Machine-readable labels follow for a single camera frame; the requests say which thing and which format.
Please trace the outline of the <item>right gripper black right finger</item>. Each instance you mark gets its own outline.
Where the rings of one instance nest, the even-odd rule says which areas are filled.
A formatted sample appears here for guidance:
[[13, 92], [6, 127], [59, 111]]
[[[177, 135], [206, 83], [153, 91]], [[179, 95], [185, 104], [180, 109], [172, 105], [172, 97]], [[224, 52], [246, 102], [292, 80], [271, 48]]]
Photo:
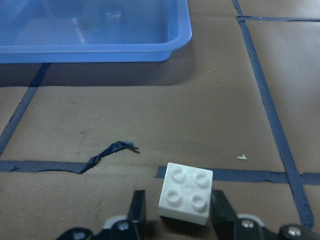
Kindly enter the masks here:
[[318, 240], [320, 236], [299, 224], [285, 224], [278, 232], [250, 214], [237, 214], [222, 190], [211, 192], [211, 222], [219, 240]]

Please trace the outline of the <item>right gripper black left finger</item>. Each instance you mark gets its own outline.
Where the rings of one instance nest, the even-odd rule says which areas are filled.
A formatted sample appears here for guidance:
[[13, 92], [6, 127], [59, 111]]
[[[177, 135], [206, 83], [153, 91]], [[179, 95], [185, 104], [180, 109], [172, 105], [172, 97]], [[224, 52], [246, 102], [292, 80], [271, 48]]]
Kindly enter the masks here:
[[90, 229], [85, 227], [74, 227], [62, 233], [58, 239], [143, 240], [146, 234], [146, 225], [146, 191], [136, 190], [133, 193], [128, 213], [108, 218], [98, 234], [94, 234]]

